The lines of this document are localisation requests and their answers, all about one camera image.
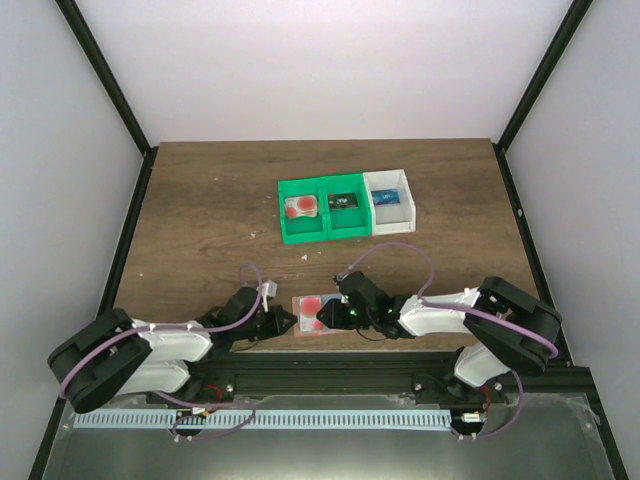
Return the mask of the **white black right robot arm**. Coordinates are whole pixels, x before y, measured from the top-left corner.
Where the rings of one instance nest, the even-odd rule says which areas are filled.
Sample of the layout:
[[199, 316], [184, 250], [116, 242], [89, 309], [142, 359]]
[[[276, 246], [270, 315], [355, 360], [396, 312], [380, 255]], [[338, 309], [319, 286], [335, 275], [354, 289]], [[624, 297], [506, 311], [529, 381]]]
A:
[[415, 339], [440, 333], [471, 335], [452, 371], [435, 381], [451, 397], [465, 401], [506, 373], [540, 376], [559, 354], [562, 316], [501, 277], [458, 293], [391, 296], [363, 273], [336, 278], [339, 295], [316, 314], [330, 330], [373, 329], [387, 339]]

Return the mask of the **red circle card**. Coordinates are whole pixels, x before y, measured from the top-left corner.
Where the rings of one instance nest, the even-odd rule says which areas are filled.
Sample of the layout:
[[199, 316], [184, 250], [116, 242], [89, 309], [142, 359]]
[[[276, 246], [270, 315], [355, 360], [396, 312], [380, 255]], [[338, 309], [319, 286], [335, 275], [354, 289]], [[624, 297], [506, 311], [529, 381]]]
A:
[[305, 296], [299, 298], [299, 329], [303, 333], [321, 332], [324, 324], [317, 319], [317, 314], [323, 307], [321, 296]]

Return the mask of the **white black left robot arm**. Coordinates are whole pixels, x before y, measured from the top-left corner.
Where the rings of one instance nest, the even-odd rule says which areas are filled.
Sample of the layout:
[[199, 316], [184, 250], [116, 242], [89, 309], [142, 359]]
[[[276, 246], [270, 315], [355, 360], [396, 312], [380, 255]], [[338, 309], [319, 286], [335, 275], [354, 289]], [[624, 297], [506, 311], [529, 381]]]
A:
[[128, 394], [174, 394], [196, 378], [197, 363], [237, 341], [282, 336], [297, 318], [271, 303], [276, 285], [240, 288], [223, 306], [186, 323], [152, 323], [114, 308], [58, 346], [47, 364], [77, 413]]

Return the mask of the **pink leather card holder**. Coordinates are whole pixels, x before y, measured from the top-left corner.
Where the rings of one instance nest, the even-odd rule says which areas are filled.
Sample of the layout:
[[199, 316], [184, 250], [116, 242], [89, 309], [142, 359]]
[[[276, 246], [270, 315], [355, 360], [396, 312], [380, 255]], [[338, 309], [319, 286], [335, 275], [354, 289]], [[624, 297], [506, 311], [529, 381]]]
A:
[[345, 333], [345, 330], [330, 329], [317, 319], [317, 314], [330, 300], [342, 300], [340, 294], [307, 295], [292, 298], [296, 337], [312, 337]]

